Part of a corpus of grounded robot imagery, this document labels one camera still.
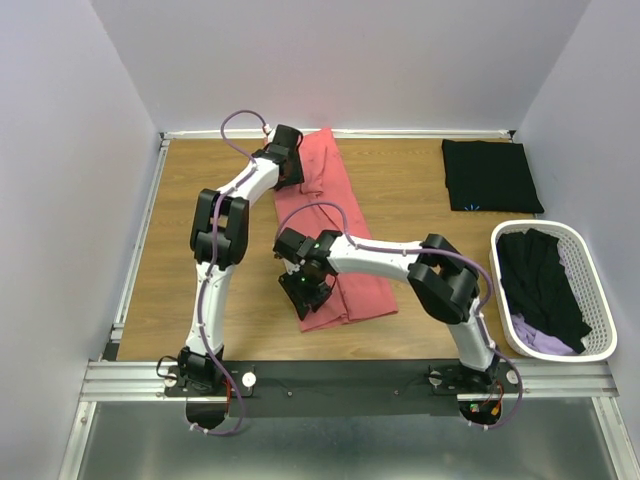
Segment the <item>pink t-shirt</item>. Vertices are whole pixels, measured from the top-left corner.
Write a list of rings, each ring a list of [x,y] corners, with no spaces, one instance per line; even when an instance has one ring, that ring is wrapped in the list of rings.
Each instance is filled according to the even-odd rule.
[[[278,220],[284,222],[288,214],[298,210],[287,226],[306,236],[316,238],[324,230],[346,230],[369,239],[370,230],[332,131],[324,128],[305,136],[299,153],[304,182],[274,193]],[[340,274],[328,301],[298,325],[306,333],[397,312],[397,301],[387,279]]]

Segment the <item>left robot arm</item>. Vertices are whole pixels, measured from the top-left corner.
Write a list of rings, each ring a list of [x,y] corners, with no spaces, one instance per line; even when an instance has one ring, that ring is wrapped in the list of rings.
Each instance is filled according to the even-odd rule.
[[[217,190],[199,193],[189,240],[196,263],[192,324],[178,354],[179,376],[201,395],[214,393],[225,374],[224,313],[232,275],[248,248],[252,205],[269,190],[304,181],[299,148],[303,133],[279,125],[246,167]]]

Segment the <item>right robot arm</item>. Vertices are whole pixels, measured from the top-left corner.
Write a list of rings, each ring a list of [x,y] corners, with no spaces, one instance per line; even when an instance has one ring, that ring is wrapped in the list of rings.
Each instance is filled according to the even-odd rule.
[[[431,369],[432,385],[455,393],[487,393],[496,382],[499,359],[479,297],[478,278],[485,273],[444,237],[431,234],[422,242],[392,243],[337,230],[313,238],[286,227],[277,234],[273,251],[285,263],[279,284],[299,319],[329,300],[329,277],[366,274],[403,282],[423,310],[447,326],[458,351],[456,364]]]

